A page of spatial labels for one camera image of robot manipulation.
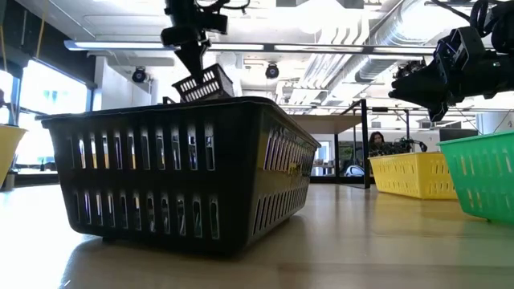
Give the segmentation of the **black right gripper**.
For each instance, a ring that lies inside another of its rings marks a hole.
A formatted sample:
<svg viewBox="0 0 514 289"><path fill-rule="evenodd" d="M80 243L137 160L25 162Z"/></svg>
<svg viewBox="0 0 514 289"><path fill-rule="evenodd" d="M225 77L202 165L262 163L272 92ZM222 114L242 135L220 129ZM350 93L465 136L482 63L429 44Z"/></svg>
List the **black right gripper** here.
<svg viewBox="0 0 514 289"><path fill-rule="evenodd" d="M407 77L394 80L389 97L426 108L430 121L440 121L448 111L449 103L460 103L471 96L482 95L489 100L501 92L514 91L514 55L485 51L479 56L464 52L457 59L441 61L441 76L448 90L442 90L439 70L425 66Z"/></svg>

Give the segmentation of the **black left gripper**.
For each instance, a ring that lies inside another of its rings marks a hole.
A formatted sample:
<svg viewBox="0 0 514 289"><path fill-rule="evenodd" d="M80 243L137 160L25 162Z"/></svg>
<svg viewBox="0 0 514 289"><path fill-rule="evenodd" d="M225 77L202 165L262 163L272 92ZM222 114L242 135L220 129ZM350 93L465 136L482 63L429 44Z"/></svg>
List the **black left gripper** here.
<svg viewBox="0 0 514 289"><path fill-rule="evenodd" d="M201 42L207 31L225 35L228 17L220 13L228 0L215 0L208 6L197 4L197 0L165 0L165 15L171 26L189 26L195 36L191 42L183 43L175 51L186 69L197 83L203 83L203 56L210 42Z"/></svg>

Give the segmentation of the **grey post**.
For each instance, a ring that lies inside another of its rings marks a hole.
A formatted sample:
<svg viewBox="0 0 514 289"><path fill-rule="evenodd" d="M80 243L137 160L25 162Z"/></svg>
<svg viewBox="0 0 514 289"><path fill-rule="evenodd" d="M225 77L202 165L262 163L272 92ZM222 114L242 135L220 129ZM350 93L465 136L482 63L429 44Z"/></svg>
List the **grey post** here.
<svg viewBox="0 0 514 289"><path fill-rule="evenodd" d="M8 171L0 191L10 191L14 188L15 178L17 173L15 171Z"/></svg>

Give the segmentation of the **long black rail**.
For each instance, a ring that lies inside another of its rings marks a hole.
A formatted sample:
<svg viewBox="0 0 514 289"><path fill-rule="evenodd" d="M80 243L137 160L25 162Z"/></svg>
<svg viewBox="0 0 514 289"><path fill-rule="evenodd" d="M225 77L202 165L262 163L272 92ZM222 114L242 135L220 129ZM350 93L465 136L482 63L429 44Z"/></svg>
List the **long black rail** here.
<svg viewBox="0 0 514 289"><path fill-rule="evenodd" d="M312 184L364 185L363 177L310 177ZM55 185L59 183L57 173L19 173L14 179L15 187Z"/></svg>

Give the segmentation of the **black slotted plastic basket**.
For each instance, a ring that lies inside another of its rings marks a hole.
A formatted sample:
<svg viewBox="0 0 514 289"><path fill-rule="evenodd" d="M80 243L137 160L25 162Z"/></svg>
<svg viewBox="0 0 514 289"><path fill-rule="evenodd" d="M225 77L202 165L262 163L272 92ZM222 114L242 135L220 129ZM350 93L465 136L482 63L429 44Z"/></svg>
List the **black slotted plastic basket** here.
<svg viewBox="0 0 514 289"><path fill-rule="evenodd" d="M217 63L202 71L201 83L189 76L174 83L172 87L178 92L182 103L235 96L232 80Z"/></svg>
<svg viewBox="0 0 514 289"><path fill-rule="evenodd" d="M42 116L81 234L234 254L304 207L318 142L273 101Z"/></svg>

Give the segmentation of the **long ceiling light bar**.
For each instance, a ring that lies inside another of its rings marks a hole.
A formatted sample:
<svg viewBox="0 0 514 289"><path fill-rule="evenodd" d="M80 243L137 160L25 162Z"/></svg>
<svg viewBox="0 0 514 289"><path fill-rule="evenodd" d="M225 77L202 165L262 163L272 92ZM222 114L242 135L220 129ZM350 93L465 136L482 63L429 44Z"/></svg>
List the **long ceiling light bar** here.
<svg viewBox="0 0 514 289"><path fill-rule="evenodd" d="M69 51L176 51L178 47L165 47L159 42L86 42L65 40ZM329 45L302 43L211 43L209 51L292 53L292 54L348 54L348 55L432 55L431 46L373 46Z"/></svg>

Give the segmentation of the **yellow slotted plastic basket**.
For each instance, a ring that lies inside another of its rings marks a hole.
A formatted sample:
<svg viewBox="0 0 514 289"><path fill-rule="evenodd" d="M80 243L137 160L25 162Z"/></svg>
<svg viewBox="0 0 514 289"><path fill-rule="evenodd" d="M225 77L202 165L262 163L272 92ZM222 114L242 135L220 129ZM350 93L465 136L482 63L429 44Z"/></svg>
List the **yellow slotted plastic basket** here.
<svg viewBox="0 0 514 289"><path fill-rule="evenodd" d="M370 159L377 189L422 200L457 200L442 153L403 153Z"/></svg>
<svg viewBox="0 0 514 289"><path fill-rule="evenodd" d="M24 128L0 124L0 188L10 170L18 144L26 132Z"/></svg>

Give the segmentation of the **wooden shelf with black legs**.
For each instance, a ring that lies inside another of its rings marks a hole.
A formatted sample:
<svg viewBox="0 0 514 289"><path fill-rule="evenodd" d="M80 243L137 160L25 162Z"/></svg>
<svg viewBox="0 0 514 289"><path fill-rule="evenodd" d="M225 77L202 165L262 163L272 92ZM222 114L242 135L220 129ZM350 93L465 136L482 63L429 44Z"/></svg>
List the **wooden shelf with black legs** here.
<svg viewBox="0 0 514 289"><path fill-rule="evenodd" d="M187 187L272 194L310 183L316 134L354 126L350 116L290 116L259 97L167 104L155 129L157 168Z"/></svg>

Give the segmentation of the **person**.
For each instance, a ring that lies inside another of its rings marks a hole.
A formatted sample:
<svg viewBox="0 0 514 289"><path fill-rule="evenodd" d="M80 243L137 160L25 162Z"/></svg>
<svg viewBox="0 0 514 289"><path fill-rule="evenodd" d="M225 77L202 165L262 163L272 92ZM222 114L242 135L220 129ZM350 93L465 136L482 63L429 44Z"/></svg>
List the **person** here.
<svg viewBox="0 0 514 289"><path fill-rule="evenodd" d="M380 132L372 132L369 137L369 156L378 157L384 155L384 136Z"/></svg>

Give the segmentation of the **large window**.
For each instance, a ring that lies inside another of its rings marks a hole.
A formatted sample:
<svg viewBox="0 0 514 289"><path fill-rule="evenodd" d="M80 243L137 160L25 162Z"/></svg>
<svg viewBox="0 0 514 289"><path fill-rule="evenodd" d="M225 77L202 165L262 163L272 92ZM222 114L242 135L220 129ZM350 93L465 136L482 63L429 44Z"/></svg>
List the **large window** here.
<svg viewBox="0 0 514 289"><path fill-rule="evenodd" d="M54 149L48 130L37 116L86 111L90 90L85 84L34 60L19 78L0 69L0 89L6 103L20 109L17 124L26 130L15 153L14 170L42 173L55 170Z"/></svg>

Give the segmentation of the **green slotted plastic basket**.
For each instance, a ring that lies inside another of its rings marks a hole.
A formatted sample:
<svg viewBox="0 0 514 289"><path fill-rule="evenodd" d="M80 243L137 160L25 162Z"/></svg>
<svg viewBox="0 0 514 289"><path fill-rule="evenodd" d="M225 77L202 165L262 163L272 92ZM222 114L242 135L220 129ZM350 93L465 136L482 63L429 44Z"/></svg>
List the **green slotted plastic basket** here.
<svg viewBox="0 0 514 289"><path fill-rule="evenodd" d="M464 213L514 224L514 131L439 143Z"/></svg>

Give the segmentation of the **black monitor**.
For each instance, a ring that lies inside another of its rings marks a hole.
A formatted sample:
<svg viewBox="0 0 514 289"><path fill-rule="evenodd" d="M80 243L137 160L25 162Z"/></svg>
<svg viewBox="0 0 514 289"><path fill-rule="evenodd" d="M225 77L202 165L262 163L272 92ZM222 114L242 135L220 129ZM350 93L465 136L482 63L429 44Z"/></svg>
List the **black monitor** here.
<svg viewBox="0 0 514 289"><path fill-rule="evenodd" d="M461 128L441 128L439 129L439 140L448 141L471 136L478 136L479 133L474 129L461 129Z"/></svg>

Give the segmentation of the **black ceiling track lights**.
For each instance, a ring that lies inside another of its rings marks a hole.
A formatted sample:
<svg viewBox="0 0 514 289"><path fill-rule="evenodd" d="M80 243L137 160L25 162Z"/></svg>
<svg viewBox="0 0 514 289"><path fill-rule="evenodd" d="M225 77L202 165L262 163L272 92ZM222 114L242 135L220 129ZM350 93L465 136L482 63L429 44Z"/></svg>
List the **black ceiling track lights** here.
<svg viewBox="0 0 514 289"><path fill-rule="evenodd" d="M426 66L426 61L424 59L407 61L406 63L403 63L398 66L398 69L394 73L393 78L395 80L397 80L397 79L407 77L408 75L411 75L411 74L415 73L416 71L420 71L425 66Z"/></svg>

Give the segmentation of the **black background table frame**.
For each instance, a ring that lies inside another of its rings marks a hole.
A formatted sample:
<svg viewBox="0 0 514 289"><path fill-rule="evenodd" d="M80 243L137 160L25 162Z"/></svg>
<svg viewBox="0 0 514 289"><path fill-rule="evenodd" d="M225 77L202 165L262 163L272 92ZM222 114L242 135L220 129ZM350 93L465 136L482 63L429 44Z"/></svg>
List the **black background table frame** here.
<svg viewBox="0 0 514 289"><path fill-rule="evenodd" d="M405 117L403 117L398 111L394 111L394 114L397 116L398 120L401 120L406 125L406 135L401 137L399 140L395 140L393 142L387 142L385 137L385 143L383 145L384 155L394 155L401 153L409 153L411 150L410 146L410 124L409 124L409 112L405 111Z"/></svg>

